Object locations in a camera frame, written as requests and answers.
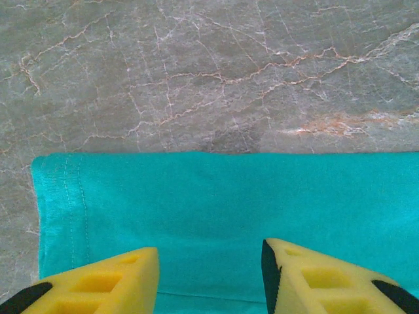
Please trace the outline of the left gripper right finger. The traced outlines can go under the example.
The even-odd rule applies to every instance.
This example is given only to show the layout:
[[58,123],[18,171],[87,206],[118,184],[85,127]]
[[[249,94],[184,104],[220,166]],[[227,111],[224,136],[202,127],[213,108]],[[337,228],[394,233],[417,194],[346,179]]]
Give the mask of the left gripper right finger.
[[417,313],[418,299],[393,279],[280,239],[263,241],[268,313]]

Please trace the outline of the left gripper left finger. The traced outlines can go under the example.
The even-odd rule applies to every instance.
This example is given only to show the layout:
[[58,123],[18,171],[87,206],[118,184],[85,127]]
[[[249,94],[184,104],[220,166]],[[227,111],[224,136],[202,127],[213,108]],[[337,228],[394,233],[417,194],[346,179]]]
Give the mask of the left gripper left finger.
[[145,247],[45,277],[1,304],[2,313],[152,313],[158,250]]

